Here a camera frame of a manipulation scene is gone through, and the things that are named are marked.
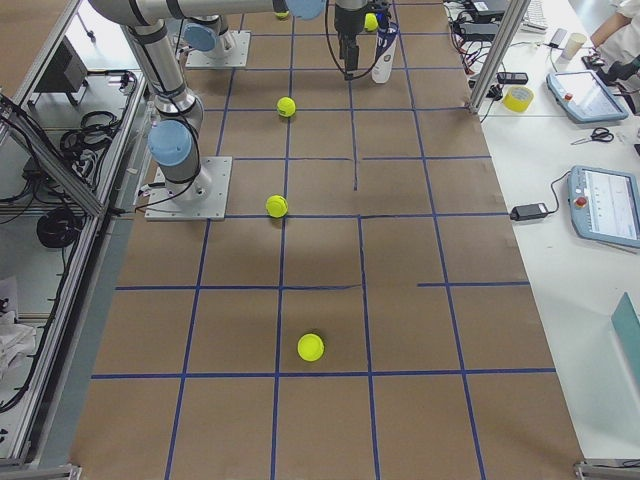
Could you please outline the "white blue tennis ball can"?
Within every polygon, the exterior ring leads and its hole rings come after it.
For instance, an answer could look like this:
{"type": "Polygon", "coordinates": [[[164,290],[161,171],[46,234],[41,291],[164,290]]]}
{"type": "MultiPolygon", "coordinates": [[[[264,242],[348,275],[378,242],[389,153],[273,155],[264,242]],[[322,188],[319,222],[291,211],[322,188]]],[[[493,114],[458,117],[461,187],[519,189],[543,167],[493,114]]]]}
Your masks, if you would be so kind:
{"type": "Polygon", "coordinates": [[[390,79],[398,31],[398,24],[393,21],[386,28],[380,26],[377,30],[375,64],[371,71],[371,78],[376,84],[385,84],[390,79]]]}

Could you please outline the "tennis ball far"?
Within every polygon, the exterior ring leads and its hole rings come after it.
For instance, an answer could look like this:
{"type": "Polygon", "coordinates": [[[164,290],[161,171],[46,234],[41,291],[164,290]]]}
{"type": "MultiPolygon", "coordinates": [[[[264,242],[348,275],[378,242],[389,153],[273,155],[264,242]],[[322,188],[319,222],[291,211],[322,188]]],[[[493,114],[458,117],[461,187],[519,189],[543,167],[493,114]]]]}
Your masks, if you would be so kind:
{"type": "Polygon", "coordinates": [[[290,118],[296,113],[297,106],[291,97],[284,96],[277,100],[276,110],[280,117],[290,118]]]}

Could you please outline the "tennis ball middle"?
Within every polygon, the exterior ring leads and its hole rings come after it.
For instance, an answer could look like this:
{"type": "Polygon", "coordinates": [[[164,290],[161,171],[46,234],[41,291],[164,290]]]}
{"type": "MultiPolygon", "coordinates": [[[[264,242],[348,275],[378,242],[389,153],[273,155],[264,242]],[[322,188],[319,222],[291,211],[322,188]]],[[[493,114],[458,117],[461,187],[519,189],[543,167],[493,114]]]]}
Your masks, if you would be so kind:
{"type": "Polygon", "coordinates": [[[289,210],[288,202],[281,195],[271,195],[265,202],[265,209],[272,218],[283,218],[289,210]]]}

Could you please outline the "tennis ball near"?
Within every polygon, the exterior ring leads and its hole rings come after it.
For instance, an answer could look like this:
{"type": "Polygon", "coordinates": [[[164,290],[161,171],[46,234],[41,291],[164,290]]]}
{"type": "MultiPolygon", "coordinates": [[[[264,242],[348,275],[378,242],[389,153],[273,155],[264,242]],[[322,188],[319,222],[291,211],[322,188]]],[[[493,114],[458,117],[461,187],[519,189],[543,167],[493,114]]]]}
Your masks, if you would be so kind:
{"type": "Polygon", "coordinates": [[[325,352],[324,340],[316,333],[305,333],[297,342],[298,356],[306,362],[316,362],[325,352]]]}

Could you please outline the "black remote device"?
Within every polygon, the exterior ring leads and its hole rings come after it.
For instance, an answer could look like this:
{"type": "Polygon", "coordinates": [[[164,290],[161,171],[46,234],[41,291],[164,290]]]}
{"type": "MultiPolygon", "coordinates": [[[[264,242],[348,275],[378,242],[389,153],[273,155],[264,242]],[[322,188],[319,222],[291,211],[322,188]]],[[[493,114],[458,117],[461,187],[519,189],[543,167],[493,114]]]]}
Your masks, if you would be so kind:
{"type": "Polygon", "coordinates": [[[496,79],[502,85],[526,85],[529,81],[526,72],[498,72],[496,79]]]}

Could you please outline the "yellow tape roll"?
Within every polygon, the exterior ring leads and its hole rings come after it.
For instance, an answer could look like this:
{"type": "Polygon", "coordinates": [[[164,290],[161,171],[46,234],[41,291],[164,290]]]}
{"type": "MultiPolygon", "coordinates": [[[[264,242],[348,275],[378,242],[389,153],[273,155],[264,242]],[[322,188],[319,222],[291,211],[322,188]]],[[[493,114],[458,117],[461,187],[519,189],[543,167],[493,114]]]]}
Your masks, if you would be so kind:
{"type": "Polygon", "coordinates": [[[511,86],[504,96],[504,106],[512,112],[524,113],[534,99],[534,92],[521,85],[511,86]]]}

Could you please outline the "paper cup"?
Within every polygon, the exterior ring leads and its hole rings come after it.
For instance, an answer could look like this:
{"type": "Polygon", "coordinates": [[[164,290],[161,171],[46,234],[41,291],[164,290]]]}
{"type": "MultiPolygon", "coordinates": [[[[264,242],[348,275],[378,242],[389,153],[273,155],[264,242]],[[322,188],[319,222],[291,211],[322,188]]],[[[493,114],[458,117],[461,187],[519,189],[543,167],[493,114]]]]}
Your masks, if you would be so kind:
{"type": "Polygon", "coordinates": [[[571,33],[567,39],[567,42],[562,51],[561,57],[566,60],[573,59],[574,56],[580,51],[580,49],[586,43],[586,41],[587,41],[586,35],[579,32],[571,33]]]}

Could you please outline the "upper teach pendant tablet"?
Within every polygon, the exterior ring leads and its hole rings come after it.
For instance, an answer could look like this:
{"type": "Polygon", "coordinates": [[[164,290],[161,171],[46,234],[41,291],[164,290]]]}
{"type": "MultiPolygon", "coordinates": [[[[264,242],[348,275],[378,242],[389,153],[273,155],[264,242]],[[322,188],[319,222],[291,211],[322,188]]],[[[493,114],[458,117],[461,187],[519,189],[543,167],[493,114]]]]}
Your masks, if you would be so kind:
{"type": "Polygon", "coordinates": [[[552,72],[546,85],[568,117],[576,123],[624,120],[627,110],[591,70],[552,72]]]}

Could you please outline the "teach pendant tablet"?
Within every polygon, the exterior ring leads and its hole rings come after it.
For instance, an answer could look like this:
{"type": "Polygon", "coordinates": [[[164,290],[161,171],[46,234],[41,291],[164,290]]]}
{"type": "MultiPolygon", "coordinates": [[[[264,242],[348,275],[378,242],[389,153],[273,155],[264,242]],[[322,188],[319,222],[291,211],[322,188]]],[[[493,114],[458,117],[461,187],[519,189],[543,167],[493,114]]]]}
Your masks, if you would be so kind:
{"type": "Polygon", "coordinates": [[[572,225],[580,237],[639,248],[639,188],[633,174],[574,166],[567,186],[572,225]]]}
{"type": "Polygon", "coordinates": [[[624,120],[627,110],[591,70],[552,72],[546,85],[568,117],[576,123],[624,120]]]}

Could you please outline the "black power adapter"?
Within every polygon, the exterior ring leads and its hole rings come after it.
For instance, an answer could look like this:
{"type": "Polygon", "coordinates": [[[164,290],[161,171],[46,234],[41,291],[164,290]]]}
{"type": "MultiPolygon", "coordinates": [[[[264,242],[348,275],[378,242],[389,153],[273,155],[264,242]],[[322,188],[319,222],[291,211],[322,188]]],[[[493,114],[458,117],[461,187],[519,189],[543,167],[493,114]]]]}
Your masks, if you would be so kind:
{"type": "Polygon", "coordinates": [[[514,206],[509,218],[512,221],[529,221],[545,218],[549,215],[549,210],[544,203],[532,203],[514,206]]]}

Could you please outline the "lower teach pendant tablet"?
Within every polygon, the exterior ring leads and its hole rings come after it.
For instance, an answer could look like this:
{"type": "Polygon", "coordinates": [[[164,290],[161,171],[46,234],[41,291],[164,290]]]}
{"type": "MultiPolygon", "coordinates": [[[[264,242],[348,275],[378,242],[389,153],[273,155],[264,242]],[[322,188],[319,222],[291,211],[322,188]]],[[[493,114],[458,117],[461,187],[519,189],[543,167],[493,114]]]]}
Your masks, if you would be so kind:
{"type": "Polygon", "coordinates": [[[580,237],[639,248],[639,188],[633,174],[574,166],[567,186],[572,225],[580,237]]]}

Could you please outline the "white crumpled cloth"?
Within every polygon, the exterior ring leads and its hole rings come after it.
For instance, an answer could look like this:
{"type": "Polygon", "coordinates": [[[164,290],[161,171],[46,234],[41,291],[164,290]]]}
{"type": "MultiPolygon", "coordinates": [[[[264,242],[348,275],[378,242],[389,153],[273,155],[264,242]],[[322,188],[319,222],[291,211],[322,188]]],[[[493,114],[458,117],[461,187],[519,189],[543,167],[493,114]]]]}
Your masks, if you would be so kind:
{"type": "Polygon", "coordinates": [[[17,279],[1,280],[1,376],[36,351],[36,329],[19,322],[17,279]]]}

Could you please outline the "aluminium frame post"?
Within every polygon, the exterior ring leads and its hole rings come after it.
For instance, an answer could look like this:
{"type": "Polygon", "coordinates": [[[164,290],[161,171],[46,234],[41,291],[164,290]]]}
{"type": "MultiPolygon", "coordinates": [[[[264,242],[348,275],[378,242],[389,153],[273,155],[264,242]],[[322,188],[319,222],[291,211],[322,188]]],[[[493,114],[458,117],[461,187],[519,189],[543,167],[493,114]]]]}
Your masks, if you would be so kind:
{"type": "Polygon", "coordinates": [[[529,0],[513,0],[503,15],[499,30],[492,42],[483,67],[471,92],[468,108],[471,113],[478,113],[498,68],[520,28],[521,21],[528,9],[529,0]]]}

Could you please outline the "black handled scissors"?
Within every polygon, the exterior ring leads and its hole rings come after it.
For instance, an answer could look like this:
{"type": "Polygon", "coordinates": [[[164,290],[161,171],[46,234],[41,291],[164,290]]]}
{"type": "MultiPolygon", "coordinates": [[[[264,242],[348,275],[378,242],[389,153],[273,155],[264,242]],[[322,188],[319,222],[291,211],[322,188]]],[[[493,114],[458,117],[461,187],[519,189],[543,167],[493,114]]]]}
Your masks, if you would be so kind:
{"type": "Polygon", "coordinates": [[[571,142],[571,145],[581,145],[589,142],[611,143],[614,140],[614,134],[606,127],[595,128],[587,137],[571,142]]]}

